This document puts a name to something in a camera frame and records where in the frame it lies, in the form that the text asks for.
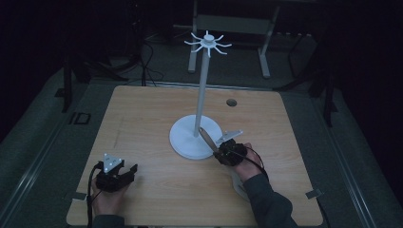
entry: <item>person's left hand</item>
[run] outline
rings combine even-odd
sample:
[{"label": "person's left hand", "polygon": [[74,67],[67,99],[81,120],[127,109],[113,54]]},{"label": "person's left hand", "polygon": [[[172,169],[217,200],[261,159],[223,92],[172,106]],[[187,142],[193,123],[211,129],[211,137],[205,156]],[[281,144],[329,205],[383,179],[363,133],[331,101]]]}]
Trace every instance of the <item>person's left hand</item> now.
[{"label": "person's left hand", "polygon": [[101,190],[97,188],[96,185],[96,178],[92,180],[91,185],[92,185],[92,191],[94,192],[92,194],[92,200],[93,200],[92,208],[94,209],[95,216],[118,215],[119,210],[122,206],[125,192],[130,184],[123,187],[119,191],[113,193],[108,192],[100,193]]}]

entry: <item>human hand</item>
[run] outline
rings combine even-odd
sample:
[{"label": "human hand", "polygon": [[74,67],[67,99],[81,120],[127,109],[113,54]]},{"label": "human hand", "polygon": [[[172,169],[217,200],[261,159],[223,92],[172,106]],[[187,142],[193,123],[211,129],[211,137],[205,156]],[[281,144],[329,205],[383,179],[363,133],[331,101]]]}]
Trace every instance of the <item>human hand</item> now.
[{"label": "human hand", "polygon": [[96,185],[96,178],[92,180],[92,207],[95,216],[98,215],[118,215],[121,208],[125,192],[130,184],[117,192],[101,192]]},{"label": "human hand", "polygon": [[[252,151],[252,144],[251,143],[245,143],[244,146],[247,148],[247,154],[246,158],[252,160],[253,162],[260,164],[260,158],[259,156]],[[250,161],[244,159],[241,163],[237,164],[234,166],[235,172],[240,176],[240,180],[242,182],[245,182],[249,180],[250,178],[256,176],[257,174],[260,174],[261,171],[258,167],[256,167],[253,163]]]}]

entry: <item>white stand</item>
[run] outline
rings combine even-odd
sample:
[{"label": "white stand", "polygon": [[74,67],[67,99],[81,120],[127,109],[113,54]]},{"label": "white stand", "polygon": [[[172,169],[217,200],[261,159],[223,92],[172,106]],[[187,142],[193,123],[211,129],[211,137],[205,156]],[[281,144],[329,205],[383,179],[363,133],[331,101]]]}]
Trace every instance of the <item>white stand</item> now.
[{"label": "white stand", "polygon": [[221,52],[217,46],[229,47],[231,45],[220,45],[214,39],[214,36],[208,34],[208,31],[204,35],[203,39],[196,37],[193,33],[192,36],[199,42],[189,43],[188,45],[201,45],[198,49],[191,52],[197,52],[203,48],[203,56],[201,62],[201,81],[199,86],[199,99],[198,109],[196,115],[185,116],[176,121],[169,133],[169,140],[175,151],[184,156],[185,158],[192,160],[201,160],[213,155],[212,149],[204,141],[199,133],[199,129],[202,126],[204,130],[210,135],[210,137],[216,141],[222,135],[220,126],[208,117],[202,115],[202,108],[204,104],[205,85],[207,82],[208,67],[210,61],[210,49],[214,48],[220,54],[226,54]]}]

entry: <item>human arm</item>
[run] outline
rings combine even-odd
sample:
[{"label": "human arm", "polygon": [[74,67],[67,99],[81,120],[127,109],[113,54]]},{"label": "human arm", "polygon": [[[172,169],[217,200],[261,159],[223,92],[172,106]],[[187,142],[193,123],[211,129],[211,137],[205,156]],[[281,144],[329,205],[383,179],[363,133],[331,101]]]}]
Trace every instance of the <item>human arm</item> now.
[{"label": "human arm", "polygon": [[92,181],[92,208],[95,218],[92,222],[93,228],[124,228],[125,219],[119,216],[119,211],[124,199],[125,192],[129,185],[117,192],[103,192],[97,188],[96,179]]},{"label": "human arm", "polygon": [[[246,143],[246,157],[260,164],[259,156],[253,152],[252,145]],[[297,227],[291,218],[293,205],[281,194],[273,191],[269,180],[260,169],[247,160],[234,167],[251,203],[255,220],[259,227]]]}]

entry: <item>wooden table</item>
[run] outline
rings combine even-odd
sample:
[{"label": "wooden table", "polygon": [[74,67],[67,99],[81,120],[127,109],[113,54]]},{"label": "wooden table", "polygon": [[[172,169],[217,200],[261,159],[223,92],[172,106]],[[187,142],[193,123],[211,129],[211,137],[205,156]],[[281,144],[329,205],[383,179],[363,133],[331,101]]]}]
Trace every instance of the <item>wooden table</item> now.
[{"label": "wooden table", "polygon": [[[235,192],[225,166],[214,157],[185,159],[170,145],[172,124],[196,113],[197,97],[196,88],[116,87],[77,192],[86,193],[91,168],[108,153],[125,160],[121,173],[139,165],[125,195],[127,225],[256,225],[250,204]],[[228,99],[238,105],[228,106]],[[261,155],[274,190],[293,203],[298,225],[322,223],[317,201],[305,196],[312,185],[278,93],[207,89],[203,115],[223,131],[243,130],[235,140],[250,142]],[[84,201],[71,203],[67,223],[87,223]]]}]

